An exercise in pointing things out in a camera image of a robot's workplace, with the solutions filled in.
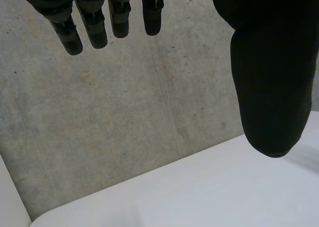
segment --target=concrete wall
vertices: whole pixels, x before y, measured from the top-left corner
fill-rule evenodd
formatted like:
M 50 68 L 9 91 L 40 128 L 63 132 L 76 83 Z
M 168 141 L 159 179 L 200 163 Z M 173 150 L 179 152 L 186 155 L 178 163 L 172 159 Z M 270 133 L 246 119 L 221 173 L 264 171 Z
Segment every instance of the concrete wall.
M 0 153 L 32 219 L 243 133 L 212 0 L 165 0 L 155 37 L 131 5 L 129 36 L 107 15 L 102 50 L 75 10 L 84 51 L 69 56 L 26 1 L 0 0 Z

